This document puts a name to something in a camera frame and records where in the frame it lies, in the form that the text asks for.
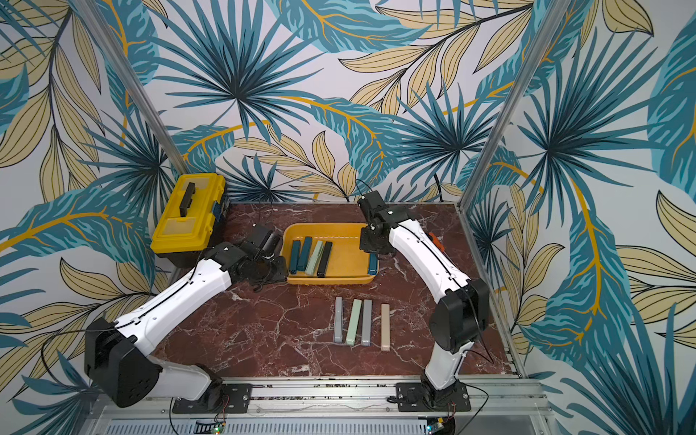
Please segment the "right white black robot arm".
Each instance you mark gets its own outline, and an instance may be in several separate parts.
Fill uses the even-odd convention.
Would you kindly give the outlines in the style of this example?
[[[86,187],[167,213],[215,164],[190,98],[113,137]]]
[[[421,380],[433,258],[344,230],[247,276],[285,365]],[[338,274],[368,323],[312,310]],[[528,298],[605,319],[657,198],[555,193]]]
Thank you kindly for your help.
[[[360,249],[400,253],[431,292],[436,307],[429,320],[435,342],[418,382],[401,382],[393,401],[402,413],[468,410],[467,387],[459,380],[467,352],[489,324],[490,287],[460,271],[403,206],[389,206],[377,191],[360,197],[366,220]]]

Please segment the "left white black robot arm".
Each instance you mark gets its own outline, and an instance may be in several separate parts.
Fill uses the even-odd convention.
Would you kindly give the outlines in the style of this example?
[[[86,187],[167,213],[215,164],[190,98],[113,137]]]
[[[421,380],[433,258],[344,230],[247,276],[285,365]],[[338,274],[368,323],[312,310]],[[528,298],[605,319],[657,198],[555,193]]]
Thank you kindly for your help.
[[[201,364],[153,356],[163,339],[208,300],[240,283],[283,283],[279,232],[255,226],[239,243],[221,242],[172,286],[114,321],[95,320],[85,332],[84,371],[120,408],[169,398],[213,411],[223,402],[221,378]]]

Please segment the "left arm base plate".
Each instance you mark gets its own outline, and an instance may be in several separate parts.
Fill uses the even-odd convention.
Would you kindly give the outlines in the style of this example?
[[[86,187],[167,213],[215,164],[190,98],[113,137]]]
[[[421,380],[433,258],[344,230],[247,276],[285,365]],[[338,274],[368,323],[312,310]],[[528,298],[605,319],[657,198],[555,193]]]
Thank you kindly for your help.
[[[174,414],[244,414],[253,390],[252,384],[215,384],[208,388],[199,400],[175,400]]]

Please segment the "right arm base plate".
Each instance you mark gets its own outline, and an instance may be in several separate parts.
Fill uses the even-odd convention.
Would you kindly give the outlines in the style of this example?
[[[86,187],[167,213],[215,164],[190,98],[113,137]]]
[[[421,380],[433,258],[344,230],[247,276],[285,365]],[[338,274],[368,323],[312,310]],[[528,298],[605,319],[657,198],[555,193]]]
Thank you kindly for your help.
[[[391,399],[400,413],[459,413],[471,410],[467,388],[458,380],[443,390],[436,390],[428,382],[399,382]]]

